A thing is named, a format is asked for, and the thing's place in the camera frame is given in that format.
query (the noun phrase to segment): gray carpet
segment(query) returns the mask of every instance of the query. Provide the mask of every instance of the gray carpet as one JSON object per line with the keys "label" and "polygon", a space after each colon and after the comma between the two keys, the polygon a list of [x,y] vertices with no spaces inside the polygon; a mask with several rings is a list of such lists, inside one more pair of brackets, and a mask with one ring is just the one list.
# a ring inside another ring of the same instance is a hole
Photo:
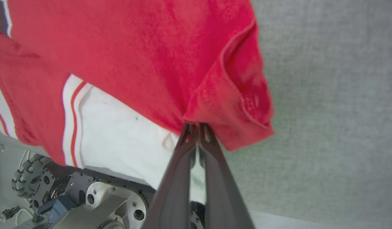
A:
{"label": "gray carpet", "polygon": [[392,228],[392,0],[252,0],[276,135],[226,153],[250,207]]}

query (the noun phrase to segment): white cable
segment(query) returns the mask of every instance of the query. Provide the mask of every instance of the white cable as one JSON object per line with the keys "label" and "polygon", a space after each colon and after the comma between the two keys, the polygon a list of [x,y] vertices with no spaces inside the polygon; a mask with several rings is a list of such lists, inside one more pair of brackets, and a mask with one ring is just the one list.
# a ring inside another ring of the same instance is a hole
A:
{"label": "white cable", "polygon": [[25,209],[25,208],[21,208],[19,211],[18,211],[18,213],[16,213],[16,217],[15,217],[15,225],[17,226],[17,219],[18,219],[18,216],[19,216],[19,214],[21,213],[21,212],[26,212],[31,218],[33,218],[33,215],[27,210],[27,209]]}
{"label": "white cable", "polygon": [[20,159],[18,169],[20,169],[20,167],[22,166],[22,162],[23,162],[23,159],[25,158],[26,153],[27,153],[27,150],[25,150],[25,152],[23,153],[22,158]]}

